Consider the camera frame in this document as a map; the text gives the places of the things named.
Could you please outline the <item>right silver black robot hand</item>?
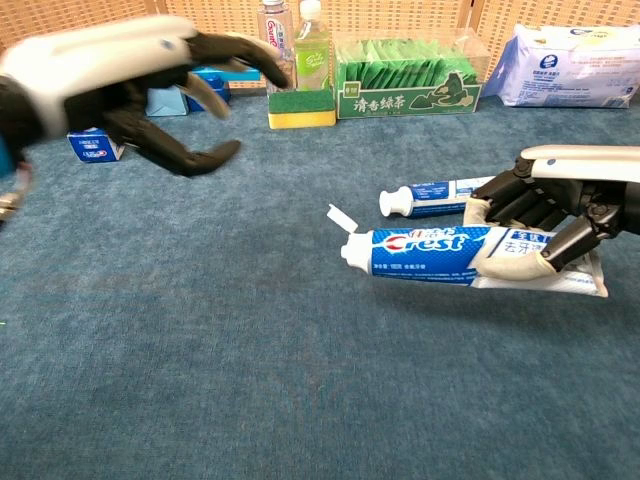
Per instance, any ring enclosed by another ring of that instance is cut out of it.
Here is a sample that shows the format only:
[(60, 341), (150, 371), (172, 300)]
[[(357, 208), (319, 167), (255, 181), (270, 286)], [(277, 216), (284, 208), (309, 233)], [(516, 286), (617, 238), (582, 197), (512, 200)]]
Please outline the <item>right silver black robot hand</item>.
[(463, 222), (549, 231), (574, 219), (540, 251), (488, 257), (479, 274), (530, 281), (559, 273), (601, 241), (640, 235), (640, 146), (540, 145), (522, 150), (514, 166), (466, 201)]

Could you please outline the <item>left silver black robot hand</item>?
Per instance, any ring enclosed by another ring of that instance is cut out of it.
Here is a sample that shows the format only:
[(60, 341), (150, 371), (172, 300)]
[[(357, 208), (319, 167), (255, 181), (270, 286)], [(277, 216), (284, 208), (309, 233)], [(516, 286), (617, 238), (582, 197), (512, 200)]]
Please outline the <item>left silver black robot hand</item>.
[(148, 90), (176, 86), (225, 118), (226, 102), (192, 70), (253, 68), (286, 89), (278, 57), (277, 48), (255, 37), (203, 33), (192, 21), (167, 14), (31, 36), (0, 55), (0, 135), (13, 154), (14, 172), (26, 167), (26, 148), (99, 128), (175, 175), (205, 175), (228, 161), (239, 141), (188, 150), (148, 120)]

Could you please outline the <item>toothpaste tube small logo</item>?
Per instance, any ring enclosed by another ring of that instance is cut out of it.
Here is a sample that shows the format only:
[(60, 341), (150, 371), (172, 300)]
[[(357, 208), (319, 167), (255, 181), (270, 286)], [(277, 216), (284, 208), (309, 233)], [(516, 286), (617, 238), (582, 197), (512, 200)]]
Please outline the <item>toothpaste tube small logo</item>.
[(393, 192), (379, 194), (383, 216), (426, 218), (463, 212), (467, 199), (493, 176), (435, 181), (401, 186)]

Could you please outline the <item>Crest toothpaste tube large logo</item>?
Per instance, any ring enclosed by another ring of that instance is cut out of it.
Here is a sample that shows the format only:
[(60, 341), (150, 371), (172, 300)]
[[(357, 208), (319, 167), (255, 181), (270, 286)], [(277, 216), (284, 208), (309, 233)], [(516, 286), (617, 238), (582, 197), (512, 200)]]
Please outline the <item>Crest toothpaste tube large logo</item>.
[(542, 251), (553, 239), (552, 232), (468, 225), (358, 233), (357, 223), (334, 205), (329, 206), (327, 217), (348, 233), (341, 257), (350, 267), (368, 275), (477, 289), (608, 296), (596, 251), (580, 257), (559, 273), (531, 280), (502, 279), (478, 271), (480, 263), (487, 259), (496, 258), (504, 267)]

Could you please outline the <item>long blue toothpaste box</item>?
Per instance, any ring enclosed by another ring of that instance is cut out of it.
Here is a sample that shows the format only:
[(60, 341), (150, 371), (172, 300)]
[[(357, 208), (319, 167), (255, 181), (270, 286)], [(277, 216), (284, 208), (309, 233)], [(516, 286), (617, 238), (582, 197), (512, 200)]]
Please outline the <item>long blue toothpaste box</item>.
[(67, 139), (75, 155), (84, 163), (117, 162), (125, 150), (124, 145), (114, 142), (99, 128), (69, 132)]

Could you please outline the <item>small light blue box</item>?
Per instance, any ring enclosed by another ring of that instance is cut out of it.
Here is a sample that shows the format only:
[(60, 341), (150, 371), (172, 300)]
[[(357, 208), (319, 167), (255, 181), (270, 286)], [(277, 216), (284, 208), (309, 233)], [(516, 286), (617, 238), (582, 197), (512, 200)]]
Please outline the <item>small light blue box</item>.
[(149, 89), (145, 113), (149, 117), (186, 116), (189, 107), (185, 95), (176, 86)]

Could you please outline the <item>white blue tissue pack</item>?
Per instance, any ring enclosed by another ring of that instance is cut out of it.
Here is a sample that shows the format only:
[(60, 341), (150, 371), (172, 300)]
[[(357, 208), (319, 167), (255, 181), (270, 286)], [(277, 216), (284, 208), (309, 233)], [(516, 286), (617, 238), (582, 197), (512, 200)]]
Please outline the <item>white blue tissue pack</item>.
[(482, 95), (512, 107), (627, 108), (640, 89), (640, 24), (517, 24)]

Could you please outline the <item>blue toy building block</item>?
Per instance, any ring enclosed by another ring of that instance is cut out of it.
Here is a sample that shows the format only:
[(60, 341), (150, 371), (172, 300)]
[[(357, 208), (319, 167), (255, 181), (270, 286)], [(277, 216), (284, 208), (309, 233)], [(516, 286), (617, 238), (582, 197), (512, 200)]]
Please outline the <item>blue toy building block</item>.
[(261, 73), (253, 68), (242, 72), (232, 72), (218, 70), (212, 67), (200, 67), (192, 70), (192, 73), (204, 80), (226, 103), (228, 103), (231, 98), (231, 83), (261, 81)]

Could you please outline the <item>clear bottle pink label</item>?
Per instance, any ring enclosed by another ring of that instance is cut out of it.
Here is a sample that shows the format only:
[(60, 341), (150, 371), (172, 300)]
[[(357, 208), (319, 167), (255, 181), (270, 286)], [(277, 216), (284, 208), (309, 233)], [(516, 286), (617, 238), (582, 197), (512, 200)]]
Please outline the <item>clear bottle pink label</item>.
[(279, 50), (276, 60), (288, 79), (287, 90), (296, 87), (293, 17), (287, 0), (260, 0), (258, 29), (260, 39)]

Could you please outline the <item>green tea sachet box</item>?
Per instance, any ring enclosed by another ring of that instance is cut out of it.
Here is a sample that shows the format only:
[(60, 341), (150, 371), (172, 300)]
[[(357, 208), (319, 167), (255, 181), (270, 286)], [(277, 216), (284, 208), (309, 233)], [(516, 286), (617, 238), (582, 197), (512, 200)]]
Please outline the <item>green tea sachet box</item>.
[(339, 119), (472, 113), (490, 55), (472, 29), (335, 33)]

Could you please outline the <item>green yellow sponge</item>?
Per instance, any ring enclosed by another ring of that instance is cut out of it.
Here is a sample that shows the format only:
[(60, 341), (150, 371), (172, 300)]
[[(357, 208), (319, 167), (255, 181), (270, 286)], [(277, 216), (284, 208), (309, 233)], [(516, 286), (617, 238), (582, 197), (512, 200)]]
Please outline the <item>green yellow sponge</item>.
[(330, 127), (336, 123), (331, 89), (274, 92), (268, 97), (268, 110), (273, 130)]

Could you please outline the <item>green drink bottle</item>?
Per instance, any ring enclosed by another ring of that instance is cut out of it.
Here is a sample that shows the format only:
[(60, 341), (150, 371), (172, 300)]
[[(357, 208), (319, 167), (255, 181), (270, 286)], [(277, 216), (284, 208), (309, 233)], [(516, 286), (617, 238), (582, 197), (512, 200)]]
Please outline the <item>green drink bottle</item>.
[(301, 0), (300, 25), (294, 42), (297, 89), (329, 86), (330, 33), (322, 20), (320, 0)]

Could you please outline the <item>woven bamboo folding screen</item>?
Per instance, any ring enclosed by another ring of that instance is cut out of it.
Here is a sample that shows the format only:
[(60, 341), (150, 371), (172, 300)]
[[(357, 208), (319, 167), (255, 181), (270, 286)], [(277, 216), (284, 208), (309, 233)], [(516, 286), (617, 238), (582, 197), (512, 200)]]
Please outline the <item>woven bamboo folding screen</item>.
[[(470, 27), (496, 65), (516, 24), (640, 23), (640, 0), (321, 0), (333, 31)], [(0, 52), (22, 39), (145, 14), (173, 14), (203, 32), (258, 32), (260, 0), (0, 0)]]

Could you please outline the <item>blue table carpet mat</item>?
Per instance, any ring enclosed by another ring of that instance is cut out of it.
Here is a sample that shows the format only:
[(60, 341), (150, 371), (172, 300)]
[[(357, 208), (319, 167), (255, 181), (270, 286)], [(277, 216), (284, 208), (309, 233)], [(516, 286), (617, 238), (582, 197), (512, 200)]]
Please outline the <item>blue table carpet mat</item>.
[(236, 97), (159, 125), (243, 147), (195, 179), (29, 152), (0, 232), (0, 480), (640, 480), (640, 237), (600, 246), (602, 299), (372, 278), (326, 216), (403, 227), (382, 190), (640, 145), (640, 95), (284, 131)]

